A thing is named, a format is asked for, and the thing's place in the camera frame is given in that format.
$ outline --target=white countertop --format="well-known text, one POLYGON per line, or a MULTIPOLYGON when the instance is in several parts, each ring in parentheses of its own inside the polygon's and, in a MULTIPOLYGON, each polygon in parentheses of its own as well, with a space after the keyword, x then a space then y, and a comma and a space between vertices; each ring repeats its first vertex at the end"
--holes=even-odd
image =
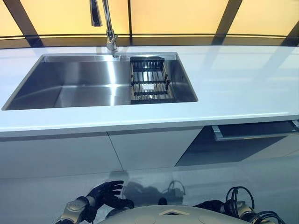
MULTIPOLYGON (((0 110, 0 137, 299 119, 298 47, 119 47, 119 51, 177 52, 198 102, 0 110)), ((0 50, 0 108, 42 54, 96 52, 107 50, 0 50)))

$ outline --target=black wire rack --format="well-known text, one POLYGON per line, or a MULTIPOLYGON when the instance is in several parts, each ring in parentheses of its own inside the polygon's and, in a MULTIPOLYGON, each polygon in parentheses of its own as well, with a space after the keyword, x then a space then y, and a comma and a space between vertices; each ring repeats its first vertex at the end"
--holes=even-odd
POLYGON ((132 104, 174 101, 164 58, 131 57, 130 62, 132 104))

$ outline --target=faucet spout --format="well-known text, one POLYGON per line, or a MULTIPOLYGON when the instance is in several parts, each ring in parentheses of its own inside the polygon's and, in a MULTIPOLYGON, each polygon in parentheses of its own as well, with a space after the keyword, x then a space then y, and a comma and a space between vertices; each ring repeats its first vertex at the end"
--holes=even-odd
MULTIPOLYGON (((117 49, 116 39, 117 39, 118 35, 114 34, 114 30, 112 28, 108 0, 103 0, 103 7, 104 7, 106 24, 107 24, 107 44, 106 44, 106 46, 114 55, 114 53, 116 52, 116 49, 117 49)), ((97 26, 97 27, 102 26, 97 0, 90 0, 90 11, 91 11, 92 26, 97 26)))

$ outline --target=floor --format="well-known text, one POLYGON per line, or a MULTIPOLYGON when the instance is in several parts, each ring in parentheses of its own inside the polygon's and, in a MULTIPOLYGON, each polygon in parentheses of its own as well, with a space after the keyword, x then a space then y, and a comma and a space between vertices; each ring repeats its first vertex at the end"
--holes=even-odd
MULTIPOLYGON (((286 223, 299 223, 299 156, 92 175, 2 179, 0 223, 53 223, 67 202, 109 180, 124 180, 122 197, 133 200, 136 206, 157 204, 162 196, 170 204, 190 206, 206 200, 223 201, 230 187, 242 185, 252 192, 257 211, 273 210, 286 223)), ((248 201, 241 192, 239 197, 248 201)), ((100 208, 96 222, 110 210, 106 206, 100 208)))

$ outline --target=drawer handle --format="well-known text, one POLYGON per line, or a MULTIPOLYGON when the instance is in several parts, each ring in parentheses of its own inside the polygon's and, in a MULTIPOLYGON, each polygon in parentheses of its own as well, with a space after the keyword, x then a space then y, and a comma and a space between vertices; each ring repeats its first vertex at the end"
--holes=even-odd
POLYGON ((230 141, 230 140, 285 137, 285 136, 299 134, 299 122, 298 122, 298 120, 292 120, 292 125, 294 126, 295 130, 290 131, 290 132, 274 133, 274 134, 261 134, 261 135, 241 135, 241 136, 230 136, 230 137, 223 137, 222 132, 219 129, 218 125, 213 125, 212 129, 214 131, 214 138, 215 138, 216 141, 230 141))

